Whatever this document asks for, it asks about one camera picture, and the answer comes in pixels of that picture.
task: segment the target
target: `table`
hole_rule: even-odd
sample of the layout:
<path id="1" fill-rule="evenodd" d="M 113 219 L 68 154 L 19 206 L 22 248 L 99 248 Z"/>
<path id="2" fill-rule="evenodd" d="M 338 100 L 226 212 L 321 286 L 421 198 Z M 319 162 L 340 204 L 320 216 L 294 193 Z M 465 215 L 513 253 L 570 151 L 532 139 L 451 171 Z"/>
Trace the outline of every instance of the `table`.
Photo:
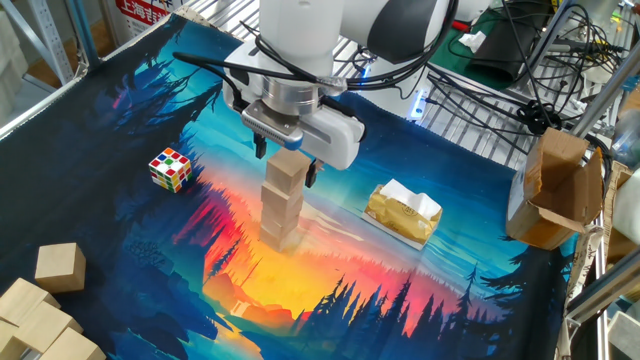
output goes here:
<path id="1" fill-rule="evenodd" d="M 295 253 L 262 244 L 251 131 L 220 79 L 171 58 L 238 44 L 172 16 L 2 130 L 3 173 L 20 175 L 0 177 L 0 289 L 33 280 L 38 246 L 77 242 L 86 289 L 56 299 L 125 360 L 552 358 L 575 243 L 504 238 L 512 170 L 357 95 L 341 102 L 368 127 L 360 156 L 305 190 Z M 150 180 L 165 147 L 194 162 L 179 194 Z M 423 252 L 360 219 L 391 178 L 444 208 Z"/>

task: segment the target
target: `white paper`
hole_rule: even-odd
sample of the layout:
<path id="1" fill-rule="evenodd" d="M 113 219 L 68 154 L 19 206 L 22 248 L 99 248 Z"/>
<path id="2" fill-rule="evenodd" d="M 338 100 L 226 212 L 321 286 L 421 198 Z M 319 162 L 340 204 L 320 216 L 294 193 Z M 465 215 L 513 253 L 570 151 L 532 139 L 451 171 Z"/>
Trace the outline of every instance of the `white paper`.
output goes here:
<path id="1" fill-rule="evenodd" d="M 640 170 L 633 173 L 616 194 L 613 227 L 640 245 Z"/>
<path id="2" fill-rule="evenodd" d="M 391 181 L 380 190 L 380 194 L 409 206 L 425 219 L 431 219 L 442 209 L 442 207 L 427 196 L 427 194 L 420 193 L 416 195 L 395 179 L 391 179 Z"/>
<path id="3" fill-rule="evenodd" d="M 524 202 L 524 170 L 526 164 L 516 173 L 511 183 L 511 191 L 509 192 L 509 206 L 507 208 L 507 219 L 511 220 L 513 215 Z"/>
<path id="4" fill-rule="evenodd" d="M 482 31 L 478 31 L 477 34 L 464 34 L 458 41 L 471 49 L 471 52 L 475 54 L 486 38 L 487 36 Z"/>

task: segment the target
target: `rubik's cube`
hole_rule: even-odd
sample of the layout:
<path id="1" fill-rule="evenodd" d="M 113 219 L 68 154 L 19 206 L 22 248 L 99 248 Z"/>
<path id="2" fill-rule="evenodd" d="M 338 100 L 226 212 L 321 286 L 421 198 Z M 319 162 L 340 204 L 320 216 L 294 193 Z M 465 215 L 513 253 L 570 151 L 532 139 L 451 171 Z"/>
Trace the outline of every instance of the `rubik's cube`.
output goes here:
<path id="1" fill-rule="evenodd" d="M 177 193 L 191 180 L 191 161 L 167 148 L 149 163 L 153 182 Z"/>

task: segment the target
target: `wooden cube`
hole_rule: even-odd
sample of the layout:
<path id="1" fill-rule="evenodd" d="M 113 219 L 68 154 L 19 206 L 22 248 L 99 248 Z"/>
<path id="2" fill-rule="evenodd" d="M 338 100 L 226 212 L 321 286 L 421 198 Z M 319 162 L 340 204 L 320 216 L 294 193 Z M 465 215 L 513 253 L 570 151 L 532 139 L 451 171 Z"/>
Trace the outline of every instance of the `wooden cube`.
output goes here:
<path id="1" fill-rule="evenodd" d="M 262 184 L 262 203 L 268 205 L 276 212 L 285 212 L 297 204 L 302 197 L 302 191 L 291 195 L 285 194 L 276 189 L 273 185 L 265 182 Z"/>
<path id="2" fill-rule="evenodd" d="M 42 302 L 20 325 L 15 338 L 42 354 L 67 328 L 82 333 L 82 328 L 71 316 Z"/>
<path id="3" fill-rule="evenodd" d="M 284 237 L 286 234 L 290 233 L 293 229 L 298 227 L 298 220 L 300 219 L 300 215 L 296 215 L 291 219 L 287 219 L 286 221 L 277 221 L 276 219 L 269 218 L 262 214 L 262 220 L 260 221 L 260 225 L 270 232 L 273 235 L 278 237 Z"/>
<path id="4" fill-rule="evenodd" d="M 60 308 L 60 304 L 51 294 L 24 279 L 18 279 L 0 298 L 0 320 L 21 326 L 27 316 L 43 301 Z"/>
<path id="5" fill-rule="evenodd" d="M 76 243 L 41 246 L 36 281 L 52 294 L 83 290 L 86 267 Z"/>
<path id="6" fill-rule="evenodd" d="M 19 360 L 27 346 L 13 335 L 18 327 L 0 320 L 0 359 Z"/>
<path id="7" fill-rule="evenodd" d="M 280 149 L 267 161 L 267 182 L 288 195 L 301 191 L 310 165 L 300 151 Z"/>
<path id="8" fill-rule="evenodd" d="M 40 360 L 105 360 L 107 357 L 98 345 L 67 328 L 45 351 Z"/>
<path id="9" fill-rule="evenodd" d="M 270 233 L 264 227 L 260 227 L 260 241 L 278 252 L 294 250 L 300 244 L 301 240 L 297 229 L 293 229 L 293 231 L 285 234 L 285 236 L 280 237 Z"/>
<path id="10" fill-rule="evenodd" d="M 293 205 L 285 208 L 284 211 L 276 211 L 272 206 L 269 206 L 269 204 L 263 203 L 262 218 L 274 220 L 279 224 L 286 223 L 300 215 L 303 203 L 304 198 L 301 196 Z"/>

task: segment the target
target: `red sign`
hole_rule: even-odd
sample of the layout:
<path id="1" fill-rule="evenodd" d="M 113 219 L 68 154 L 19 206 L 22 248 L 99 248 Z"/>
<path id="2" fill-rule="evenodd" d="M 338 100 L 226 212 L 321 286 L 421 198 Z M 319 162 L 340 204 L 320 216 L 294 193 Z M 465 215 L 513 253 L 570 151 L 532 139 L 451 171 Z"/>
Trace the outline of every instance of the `red sign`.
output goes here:
<path id="1" fill-rule="evenodd" d="M 144 0 L 116 0 L 116 6 L 125 16 L 153 25 L 158 20 L 169 15 L 169 12 L 161 7 L 151 5 Z"/>

